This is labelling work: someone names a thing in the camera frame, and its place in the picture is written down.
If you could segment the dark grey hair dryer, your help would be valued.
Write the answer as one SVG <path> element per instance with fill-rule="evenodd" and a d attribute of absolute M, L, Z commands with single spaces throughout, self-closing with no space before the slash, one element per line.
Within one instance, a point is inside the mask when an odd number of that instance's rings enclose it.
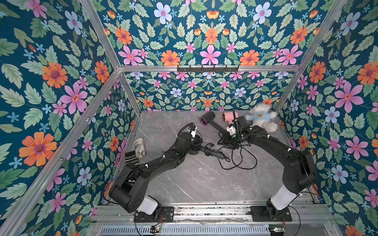
<path fill-rule="evenodd" d="M 212 111 L 207 112 L 205 115 L 200 117 L 199 121 L 203 126 L 212 125 L 218 132 L 220 132 L 223 135 L 227 135 L 228 132 L 222 128 L 220 125 L 218 125 L 215 121 L 215 113 Z"/>
<path fill-rule="evenodd" d="M 210 144 L 207 144 L 205 146 L 199 145 L 197 147 L 193 147 L 189 151 L 189 154 L 190 155 L 197 155 L 200 152 L 203 152 L 206 156 L 213 156 L 213 157 L 216 157 L 216 158 L 221 159 L 221 160 L 225 160 L 226 159 L 226 156 L 225 156 L 225 154 L 223 152 L 217 151 L 217 150 L 211 148 Z"/>

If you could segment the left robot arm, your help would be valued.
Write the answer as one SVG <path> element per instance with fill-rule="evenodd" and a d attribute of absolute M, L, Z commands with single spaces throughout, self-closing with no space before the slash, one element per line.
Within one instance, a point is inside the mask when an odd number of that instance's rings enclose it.
<path fill-rule="evenodd" d="M 177 168 L 188 154 L 197 154 L 202 143 L 202 138 L 194 131 L 179 134 L 172 147 L 161 157 L 138 165 L 127 164 L 111 186 L 108 196 L 128 213 L 158 214 L 161 204 L 146 194 L 150 181 Z"/>

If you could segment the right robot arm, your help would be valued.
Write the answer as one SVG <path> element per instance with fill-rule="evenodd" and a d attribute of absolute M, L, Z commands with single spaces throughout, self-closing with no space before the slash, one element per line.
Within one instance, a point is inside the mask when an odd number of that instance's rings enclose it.
<path fill-rule="evenodd" d="M 286 209 L 301 192 L 317 181 L 317 168 L 308 151 L 299 151 L 282 143 L 262 127 L 248 125 L 244 117 L 237 118 L 223 132 L 222 143 L 231 149 L 237 149 L 243 143 L 258 146 L 281 163 L 283 185 L 266 202 L 270 214 Z"/>

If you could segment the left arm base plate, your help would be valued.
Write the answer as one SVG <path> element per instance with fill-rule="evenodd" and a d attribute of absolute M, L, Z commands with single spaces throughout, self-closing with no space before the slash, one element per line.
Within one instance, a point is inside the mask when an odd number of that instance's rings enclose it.
<path fill-rule="evenodd" d="M 175 208 L 170 207 L 158 207 L 152 214 L 147 214 L 141 211 L 137 211 L 134 215 L 135 223 L 172 223 L 175 213 Z"/>

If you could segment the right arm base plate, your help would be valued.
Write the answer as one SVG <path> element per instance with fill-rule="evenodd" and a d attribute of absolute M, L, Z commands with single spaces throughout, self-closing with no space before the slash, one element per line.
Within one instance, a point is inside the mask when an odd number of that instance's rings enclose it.
<path fill-rule="evenodd" d="M 292 222 L 288 208 L 275 210 L 270 206 L 251 206 L 248 214 L 254 222 Z"/>

